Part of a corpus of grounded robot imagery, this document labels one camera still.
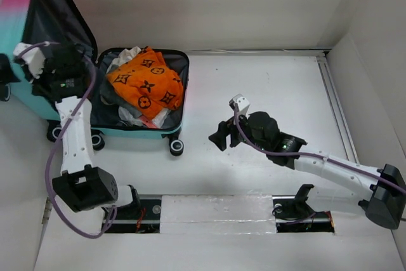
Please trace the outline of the clear bag red label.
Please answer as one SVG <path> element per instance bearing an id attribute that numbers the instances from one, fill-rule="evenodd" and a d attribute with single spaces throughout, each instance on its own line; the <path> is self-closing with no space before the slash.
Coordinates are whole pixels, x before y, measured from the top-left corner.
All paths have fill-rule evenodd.
<path id="1" fill-rule="evenodd" d="M 142 115 L 139 116 L 139 120 L 147 128 L 160 129 L 170 112 L 171 110 L 164 108 L 153 119 L 147 119 L 146 116 Z"/>

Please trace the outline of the cream ruffled cloth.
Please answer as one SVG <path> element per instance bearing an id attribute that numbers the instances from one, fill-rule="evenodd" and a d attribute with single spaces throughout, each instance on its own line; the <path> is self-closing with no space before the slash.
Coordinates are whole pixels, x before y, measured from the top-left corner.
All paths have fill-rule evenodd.
<path id="1" fill-rule="evenodd" d="M 107 73 L 109 73 L 110 71 L 114 71 L 115 69 L 117 69 L 118 67 L 120 67 L 121 65 L 123 65 L 125 63 L 128 63 L 140 52 L 141 52 L 141 48 L 139 48 L 137 46 L 132 49 L 125 48 L 118 54 L 117 57 L 115 57 L 112 60 L 112 62 L 110 63 L 110 65 L 107 69 Z"/>

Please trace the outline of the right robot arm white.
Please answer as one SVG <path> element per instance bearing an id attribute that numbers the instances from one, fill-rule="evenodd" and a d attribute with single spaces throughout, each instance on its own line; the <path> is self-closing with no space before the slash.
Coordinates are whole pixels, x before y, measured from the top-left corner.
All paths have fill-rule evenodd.
<path id="1" fill-rule="evenodd" d="M 293 199 L 276 203 L 273 214 L 287 223 L 301 223 L 325 211 L 365 216 L 372 223 L 396 230 L 405 211 L 405 179 L 391 165 L 365 166 L 314 149 L 304 139 L 280 130 L 266 112 L 245 116 L 237 112 L 221 121 L 209 141 L 221 151 L 244 143 L 264 154 L 272 163 L 319 176 L 340 186 L 323 189 L 303 184 Z"/>

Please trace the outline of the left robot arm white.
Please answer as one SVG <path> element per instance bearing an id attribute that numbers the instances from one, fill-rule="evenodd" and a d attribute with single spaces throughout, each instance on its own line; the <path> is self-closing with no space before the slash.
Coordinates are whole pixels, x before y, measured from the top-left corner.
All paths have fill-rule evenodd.
<path id="1" fill-rule="evenodd" d="M 74 43 L 50 43 L 44 61 L 45 87 L 40 89 L 55 104 L 61 130 L 56 143 L 63 147 L 60 175 L 51 180 L 51 191 L 73 212 L 117 206 L 128 218 L 141 212 L 132 185 L 118 185 L 108 171 L 95 166 L 91 132 L 92 103 L 88 96 L 96 83 L 96 68 Z"/>

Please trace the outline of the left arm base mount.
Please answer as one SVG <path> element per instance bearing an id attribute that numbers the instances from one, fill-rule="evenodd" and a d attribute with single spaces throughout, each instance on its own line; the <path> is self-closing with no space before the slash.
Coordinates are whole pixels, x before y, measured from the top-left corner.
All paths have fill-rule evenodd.
<path id="1" fill-rule="evenodd" d="M 119 208 L 107 234 L 158 234 L 162 197 L 142 195 L 140 207 Z"/>

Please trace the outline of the grey cloth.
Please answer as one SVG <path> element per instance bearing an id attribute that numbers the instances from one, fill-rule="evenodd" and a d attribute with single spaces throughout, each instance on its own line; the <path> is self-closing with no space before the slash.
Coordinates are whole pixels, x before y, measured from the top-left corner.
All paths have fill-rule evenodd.
<path id="1" fill-rule="evenodd" d="M 126 113 L 134 117 L 135 119 L 141 116 L 141 112 L 133 105 L 125 101 L 116 92 L 114 87 L 104 77 L 100 84 L 100 96 L 108 104 L 114 104 L 118 106 L 121 112 Z"/>

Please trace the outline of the white pads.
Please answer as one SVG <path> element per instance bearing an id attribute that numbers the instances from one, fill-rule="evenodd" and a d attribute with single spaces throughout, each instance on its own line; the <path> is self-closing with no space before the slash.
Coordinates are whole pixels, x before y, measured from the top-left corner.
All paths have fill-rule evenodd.
<path id="1" fill-rule="evenodd" d="M 122 106 L 118 108 L 118 115 L 121 121 L 125 122 L 128 126 L 144 126 L 141 119 L 143 115 L 137 108 L 131 107 L 129 110 Z"/>

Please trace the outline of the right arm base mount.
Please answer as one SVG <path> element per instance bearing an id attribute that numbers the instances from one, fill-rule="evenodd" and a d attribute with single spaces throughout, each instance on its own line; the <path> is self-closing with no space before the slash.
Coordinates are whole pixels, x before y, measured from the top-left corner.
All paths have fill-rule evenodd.
<path id="1" fill-rule="evenodd" d="M 312 184 L 300 186 L 295 195 L 272 197 L 272 215 L 275 217 L 276 233 L 334 233 L 330 211 L 314 211 L 307 203 Z"/>

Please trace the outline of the pink teal kids suitcase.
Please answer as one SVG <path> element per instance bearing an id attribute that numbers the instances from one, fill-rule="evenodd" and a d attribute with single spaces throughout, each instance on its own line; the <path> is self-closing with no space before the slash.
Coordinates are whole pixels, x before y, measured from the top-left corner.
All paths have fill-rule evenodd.
<path id="1" fill-rule="evenodd" d="M 160 129 L 128 126 L 118 115 L 118 106 L 106 103 L 100 96 L 100 84 L 107 78 L 112 60 L 125 48 L 112 48 L 99 53 L 96 40 L 73 0 L 2 0 L 1 2 L 1 100 L 15 95 L 38 116 L 48 121 L 47 137 L 55 141 L 60 130 L 60 116 L 55 104 L 40 89 L 45 87 L 39 79 L 29 82 L 22 66 L 15 62 L 13 50 L 18 43 L 38 44 L 45 58 L 51 53 L 50 43 L 74 43 L 84 52 L 96 68 L 96 83 L 88 96 L 92 103 L 91 132 L 93 148 L 101 150 L 106 135 L 128 137 L 168 138 L 170 153 L 179 156 L 184 145 L 179 139 L 183 106 L 188 82 L 189 59 L 177 50 L 160 50 L 166 65 L 178 73 L 183 83 L 183 103 L 172 110 Z"/>

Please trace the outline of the orange patterned towel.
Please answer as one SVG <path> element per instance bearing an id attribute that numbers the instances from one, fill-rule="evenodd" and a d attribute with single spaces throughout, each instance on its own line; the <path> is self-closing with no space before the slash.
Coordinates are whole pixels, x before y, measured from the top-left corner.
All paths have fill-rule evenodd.
<path id="1" fill-rule="evenodd" d="M 107 74 L 107 81 L 125 102 L 148 120 L 163 109 L 177 110 L 183 103 L 183 83 L 161 52 L 143 48 L 132 60 Z"/>

